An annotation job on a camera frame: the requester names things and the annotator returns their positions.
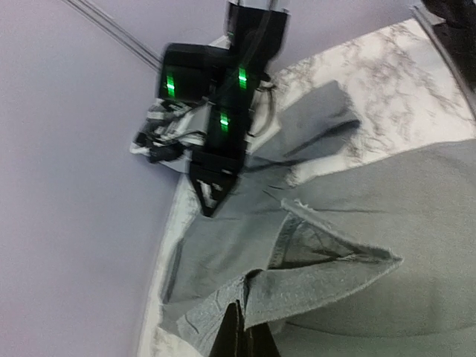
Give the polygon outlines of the aluminium front frame rail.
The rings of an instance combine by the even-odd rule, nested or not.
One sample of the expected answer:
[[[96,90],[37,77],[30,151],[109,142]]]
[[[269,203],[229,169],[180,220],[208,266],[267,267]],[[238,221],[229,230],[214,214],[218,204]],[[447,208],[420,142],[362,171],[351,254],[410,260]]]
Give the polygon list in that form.
[[[463,33],[451,30],[443,19],[426,10],[422,3],[412,5],[411,12],[446,63],[475,118],[475,52],[463,53],[462,47],[466,44]]]

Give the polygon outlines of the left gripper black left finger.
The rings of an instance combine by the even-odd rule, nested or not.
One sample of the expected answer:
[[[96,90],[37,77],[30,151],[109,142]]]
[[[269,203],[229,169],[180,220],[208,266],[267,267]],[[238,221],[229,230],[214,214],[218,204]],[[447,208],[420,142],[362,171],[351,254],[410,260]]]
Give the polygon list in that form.
[[[239,301],[235,301],[228,305],[209,356],[246,356],[244,319]]]

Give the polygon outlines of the grey long sleeve shirt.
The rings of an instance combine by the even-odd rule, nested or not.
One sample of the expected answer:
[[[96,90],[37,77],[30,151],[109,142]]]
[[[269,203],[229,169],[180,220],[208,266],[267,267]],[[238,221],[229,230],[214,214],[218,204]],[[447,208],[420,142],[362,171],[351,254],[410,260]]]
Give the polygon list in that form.
[[[160,327],[208,356],[230,303],[280,356],[475,354],[475,141],[290,184],[359,125],[336,82],[283,114],[213,218],[173,252]]]

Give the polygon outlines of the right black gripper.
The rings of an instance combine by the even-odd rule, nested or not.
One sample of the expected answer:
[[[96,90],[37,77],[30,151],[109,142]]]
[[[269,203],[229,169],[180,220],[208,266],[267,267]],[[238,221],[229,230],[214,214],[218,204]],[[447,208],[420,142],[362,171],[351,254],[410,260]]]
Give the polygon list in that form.
[[[205,144],[193,150],[189,167],[203,216],[214,217],[237,183],[253,96],[280,52],[288,19],[278,1],[230,1],[228,48],[170,43],[164,49],[158,98],[210,106]]]

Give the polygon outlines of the right aluminium wall post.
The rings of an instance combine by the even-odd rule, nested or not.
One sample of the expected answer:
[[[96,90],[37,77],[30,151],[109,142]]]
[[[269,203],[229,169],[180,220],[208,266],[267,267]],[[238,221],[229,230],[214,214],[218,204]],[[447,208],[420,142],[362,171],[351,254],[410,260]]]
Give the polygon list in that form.
[[[129,31],[121,27],[112,16],[107,14],[92,1],[62,0],[62,2],[98,26],[99,29],[112,37],[152,70],[157,71],[161,67],[161,58],[159,55],[133,36]]]

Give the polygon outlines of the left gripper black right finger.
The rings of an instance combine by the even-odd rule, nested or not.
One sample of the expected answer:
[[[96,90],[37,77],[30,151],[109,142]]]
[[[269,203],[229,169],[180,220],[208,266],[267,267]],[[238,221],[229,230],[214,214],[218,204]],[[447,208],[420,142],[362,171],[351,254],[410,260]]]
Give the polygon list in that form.
[[[268,324],[250,327],[245,336],[247,357],[280,357]]]

